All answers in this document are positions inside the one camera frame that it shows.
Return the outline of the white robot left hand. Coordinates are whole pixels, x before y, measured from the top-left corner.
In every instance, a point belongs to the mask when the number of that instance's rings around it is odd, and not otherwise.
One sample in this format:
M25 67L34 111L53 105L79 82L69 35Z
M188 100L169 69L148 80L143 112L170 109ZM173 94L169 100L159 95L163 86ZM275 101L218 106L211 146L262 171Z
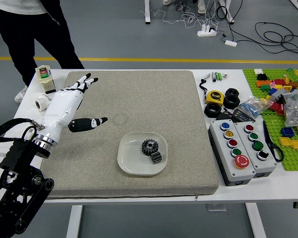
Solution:
M71 132L83 132L95 129L108 121L107 117L100 119L74 118L82 103L85 91L96 81L98 78L91 78L91 74L88 73L77 80L73 86L56 92L43 117L44 129L37 134L36 139L54 145L59 143L61 132L65 128Z

